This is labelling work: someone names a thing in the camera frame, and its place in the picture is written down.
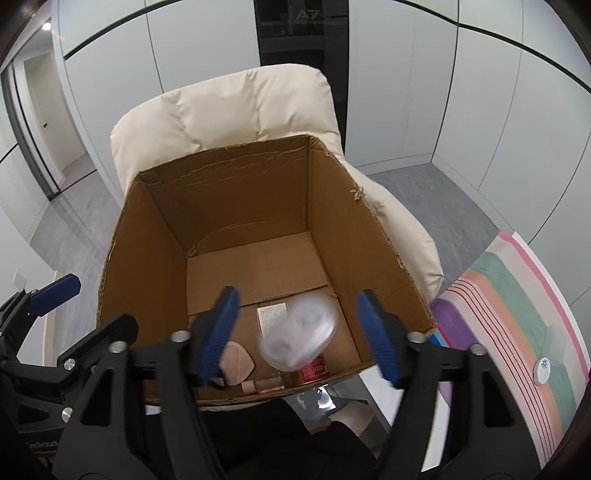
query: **doorway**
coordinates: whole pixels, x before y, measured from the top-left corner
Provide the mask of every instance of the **doorway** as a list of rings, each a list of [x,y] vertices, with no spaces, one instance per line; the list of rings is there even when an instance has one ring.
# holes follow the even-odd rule
[[[63,96],[51,19],[2,72],[2,90],[23,156],[48,200],[95,171]]]

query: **clear plastic container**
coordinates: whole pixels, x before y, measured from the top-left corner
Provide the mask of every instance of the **clear plastic container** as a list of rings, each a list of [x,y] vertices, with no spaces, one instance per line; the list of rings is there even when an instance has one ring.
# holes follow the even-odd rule
[[[242,382],[242,391],[247,395],[269,393],[283,390],[284,388],[285,385],[280,374],[271,378],[255,378],[254,380],[245,380]]]
[[[283,372],[295,372],[318,357],[335,335],[337,314],[318,294],[303,295],[288,316],[271,327],[259,343],[262,357]]]

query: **small glass bottle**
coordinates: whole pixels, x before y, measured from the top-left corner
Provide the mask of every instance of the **small glass bottle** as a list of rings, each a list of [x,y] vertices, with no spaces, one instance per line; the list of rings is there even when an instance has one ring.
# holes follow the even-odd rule
[[[255,393],[270,393],[283,390],[285,384],[280,374],[271,378],[255,378],[254,380],[245,380],[242,382],[242,391],[247,395]]]

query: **white wall panel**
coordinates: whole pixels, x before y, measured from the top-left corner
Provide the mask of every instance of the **white wall panel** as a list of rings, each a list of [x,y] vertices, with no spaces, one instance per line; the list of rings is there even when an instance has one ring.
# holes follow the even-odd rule
[[[119,185],[111,132],[134,106],[162,94],[145,15],[106,33],[66,61],[88,136],[109,178]]]
[[[591,349],[591,289],[570,306],[570,311],[579,325],[585,345]]]
[[[526,242],[564,193],[590,130],[591,95],[524,51],[505,131],[480,192]]]
[[[434,12],[440,13],[447,18],[457,21],[458,0],[412,0],[412,2],[414,4],[430,8]]]
[[[30,241],[48,205],[21,149],[15,148],[0,164],[0,209],[22,237]]]
[[[521,42],[522,11],[521,0],[460,0],[460,23]]]
[[[17,139],[14,136],[14,131],[12,131],[12,126],[8,119],[4,95],[0,89],[0,158],[2,158],[16,143]]]
[[[148,22],[165,92],[261,66],[252,1],[184,0]]]
[[[59,0],[64,55],[98,31],[144,7],[144,0]]]
[[[391,0],[351,0],[349,25],[347,160],[362,166],[433,153],[456,27]]]
[[[12,283],[18,270],[26,279],[27,291],[40,289],[54,280],[55,272],[31,248],[0,207],[0,304],[17,292]],[[28,364],[43,364],[45,317],[37,319],[25,338],[18,359]]]
[[[509,114],[521,49],[471,30],[458,35],[436,154],[478,189]]]
[[[591,66],[569,29],[548,3],[523,0],[523,43],[574,73],[591,86]]]
[[[591,284],[591,145],[556,210],[531,249],[544,264],[568,303]]]

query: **paper label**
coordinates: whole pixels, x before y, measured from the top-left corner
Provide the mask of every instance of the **paper label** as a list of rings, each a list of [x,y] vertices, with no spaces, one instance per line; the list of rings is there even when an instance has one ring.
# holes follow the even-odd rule
[[[287,317],[287,303],[278,303],[276,305],[269,305],[268,307],[257,308],[256,316],[259,321],[259,327],[261,328],[261,336],[264,338],[272,327]]]

